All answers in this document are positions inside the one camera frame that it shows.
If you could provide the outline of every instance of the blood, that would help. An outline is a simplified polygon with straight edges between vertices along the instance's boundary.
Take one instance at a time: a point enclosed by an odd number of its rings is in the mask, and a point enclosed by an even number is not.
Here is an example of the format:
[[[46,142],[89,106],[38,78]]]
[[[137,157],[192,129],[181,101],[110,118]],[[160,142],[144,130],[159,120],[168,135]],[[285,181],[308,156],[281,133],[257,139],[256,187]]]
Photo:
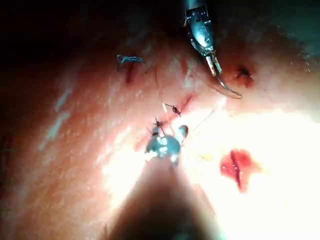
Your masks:
[[[225,155],[220,163],[221,174],[233,179],[241,193],[248,190],[249,178],[254,173],[260,173],[261,167],[255,163],[246,150],[233,149]]]

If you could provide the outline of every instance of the blood spot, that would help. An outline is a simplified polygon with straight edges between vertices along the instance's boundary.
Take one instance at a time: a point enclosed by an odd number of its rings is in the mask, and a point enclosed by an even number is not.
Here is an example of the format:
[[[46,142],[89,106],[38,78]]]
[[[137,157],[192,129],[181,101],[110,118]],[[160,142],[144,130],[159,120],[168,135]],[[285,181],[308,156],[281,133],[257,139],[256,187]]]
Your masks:
[[[230,154],[221,159],[220,171],[223,176],[233,179],[241,193],[248,189],[249,178],[254,173],[260,173],[262,168],[253,162],[246,150],[233,149]]]

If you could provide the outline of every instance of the wound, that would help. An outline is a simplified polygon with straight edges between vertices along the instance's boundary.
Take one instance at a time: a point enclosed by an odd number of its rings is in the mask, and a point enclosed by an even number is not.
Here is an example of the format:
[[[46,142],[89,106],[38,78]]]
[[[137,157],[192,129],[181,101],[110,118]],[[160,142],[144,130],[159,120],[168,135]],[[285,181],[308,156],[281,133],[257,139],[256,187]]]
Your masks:
[[[252,160],[248,151],[233,149],[221,159],[220,171],[223,176],[235,181],[241,193],[245,193],[251,175],[261,173],[262,168]]]

